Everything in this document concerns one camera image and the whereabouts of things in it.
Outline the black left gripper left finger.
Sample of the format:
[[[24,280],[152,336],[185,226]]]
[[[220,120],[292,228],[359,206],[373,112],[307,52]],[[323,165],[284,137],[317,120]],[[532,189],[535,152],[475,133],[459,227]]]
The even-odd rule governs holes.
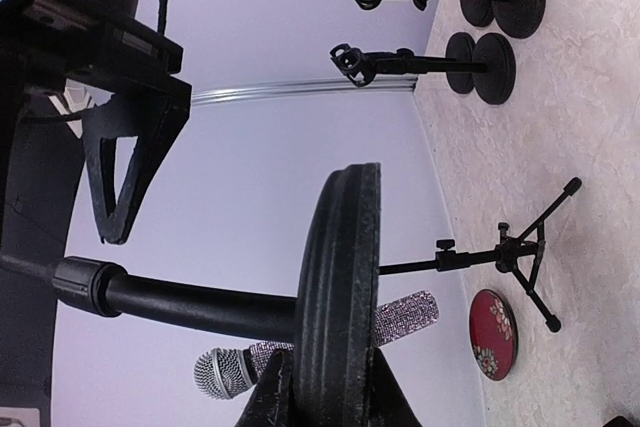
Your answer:
[[[292,367],[291,351],[276,350],[271,355],[236,427],[294,425]]]

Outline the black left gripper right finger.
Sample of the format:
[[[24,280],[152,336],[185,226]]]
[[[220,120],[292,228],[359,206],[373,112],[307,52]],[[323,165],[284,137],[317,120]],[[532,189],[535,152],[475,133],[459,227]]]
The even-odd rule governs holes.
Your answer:
[[[383,352],[379,348],[375,348],[373,351],[370,387],[370,426],[422,426],[409,405]]]

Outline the black round-base mic stand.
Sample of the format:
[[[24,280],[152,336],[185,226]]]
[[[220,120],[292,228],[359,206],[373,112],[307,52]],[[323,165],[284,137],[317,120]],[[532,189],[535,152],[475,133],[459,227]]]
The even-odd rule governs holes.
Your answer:
[[[364,426],[377,306],[381,167],[334,171],[321,191],[293,297],[209,288],[129,274],[106,261],[35,262],[3,255],[3,270],[37,280],[59,301],[100,317],[140,317],[293,345],[294,422]]]

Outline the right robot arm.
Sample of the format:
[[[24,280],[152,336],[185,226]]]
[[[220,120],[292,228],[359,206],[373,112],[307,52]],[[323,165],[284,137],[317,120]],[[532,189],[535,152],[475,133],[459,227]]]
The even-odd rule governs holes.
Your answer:
[[[186,124],[168,0],[1,0],[1,422],[51,422],[59,300],[106,315],[97,264],[64,260],[79,182],[121,245]]]

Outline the black tripod mic stand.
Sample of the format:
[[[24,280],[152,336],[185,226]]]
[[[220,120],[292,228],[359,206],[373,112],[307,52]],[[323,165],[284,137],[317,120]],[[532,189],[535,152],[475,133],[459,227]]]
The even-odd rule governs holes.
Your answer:
[[[499,241],[491,250],[459,252],[455,249],[454,239],[439,239],[436,241],[433,260],[384,265],[379,268],[379,274],[394,275],[431,270],[444,273],[493,263],[498,272],[512,274],[516,278],[527,297],[543,316],[549,331],[558,333],[562,327],[560,319],[549,310],[535,288],[546,249],[545,222],[568,198],[575,195],[582,185],[579,177],[573,177],[554,202],[519,236],[510,236],[510,225],[507,222],[499,222]]]

